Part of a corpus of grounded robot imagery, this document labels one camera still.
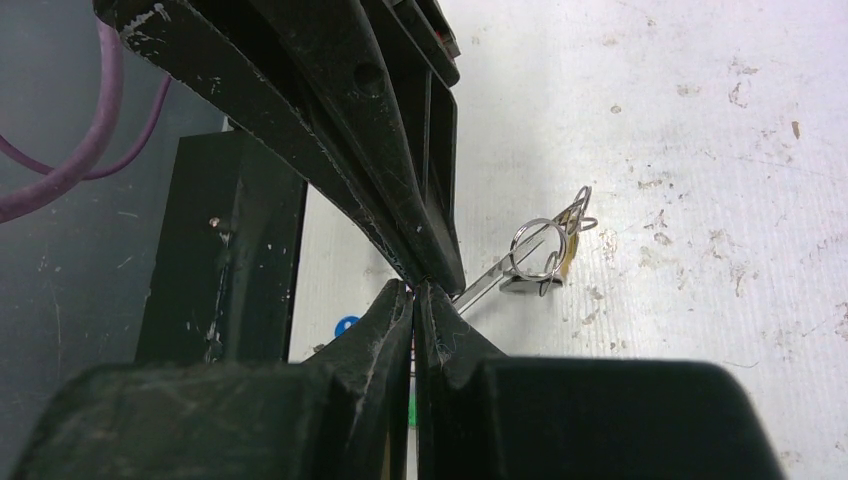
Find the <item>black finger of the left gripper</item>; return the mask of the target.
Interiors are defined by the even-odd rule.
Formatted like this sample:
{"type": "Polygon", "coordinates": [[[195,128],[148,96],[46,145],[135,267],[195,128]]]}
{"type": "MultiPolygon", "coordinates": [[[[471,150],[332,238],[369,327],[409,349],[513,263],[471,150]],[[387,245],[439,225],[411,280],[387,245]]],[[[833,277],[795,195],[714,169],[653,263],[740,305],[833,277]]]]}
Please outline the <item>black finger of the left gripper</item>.
{"type": "Polygon", "coordinates": [[[433,1],[259,1],[342,149],[335,162],[409,283],[465,286],[454,223],[455,46],[433,1]]]}
{"type": "Polygon", "coordinates": [[[124,45],[215,106],[342,211],[411,285],[422,268],[352,154],[248,1],[96,1],[124,45]]]}

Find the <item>green key tag with key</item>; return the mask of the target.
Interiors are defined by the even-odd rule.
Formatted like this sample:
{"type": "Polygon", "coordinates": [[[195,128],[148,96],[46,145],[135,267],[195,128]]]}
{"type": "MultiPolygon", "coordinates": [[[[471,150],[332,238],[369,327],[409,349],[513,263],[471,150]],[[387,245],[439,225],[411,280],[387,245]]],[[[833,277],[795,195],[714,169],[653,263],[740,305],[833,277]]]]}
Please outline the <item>green key tag with key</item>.
{"type": "Polygon", "coordinates": [[[408,427],[411,429],[415,429],[418,425],[417,420],[417,404],[416,404],[416,395],[413,390],[409,392],[408,397],[408,427]]]}

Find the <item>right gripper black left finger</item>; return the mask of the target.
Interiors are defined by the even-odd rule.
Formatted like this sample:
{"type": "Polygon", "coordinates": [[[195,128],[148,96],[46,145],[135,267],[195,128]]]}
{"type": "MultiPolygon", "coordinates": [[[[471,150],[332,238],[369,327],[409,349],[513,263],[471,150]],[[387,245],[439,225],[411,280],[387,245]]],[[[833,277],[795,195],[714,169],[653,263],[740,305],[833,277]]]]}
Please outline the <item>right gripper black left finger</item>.
{"type": "Polygon", "coordinates": [[[413,297],[398,280],[307,360],[111,365],[51,401],[15,479],[402,479],[413,297]]]}

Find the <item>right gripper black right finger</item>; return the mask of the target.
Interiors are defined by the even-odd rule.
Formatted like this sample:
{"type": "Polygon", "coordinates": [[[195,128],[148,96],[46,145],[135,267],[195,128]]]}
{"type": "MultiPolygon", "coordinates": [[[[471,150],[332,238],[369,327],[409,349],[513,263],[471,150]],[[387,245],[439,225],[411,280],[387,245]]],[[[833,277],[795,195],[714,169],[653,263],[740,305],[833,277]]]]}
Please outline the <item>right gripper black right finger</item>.
{"type": "Polygon", "coordinates": [[[415,291],[422,479],[780,479],[745,392],[690,361],[516,357],[415,291]]]}

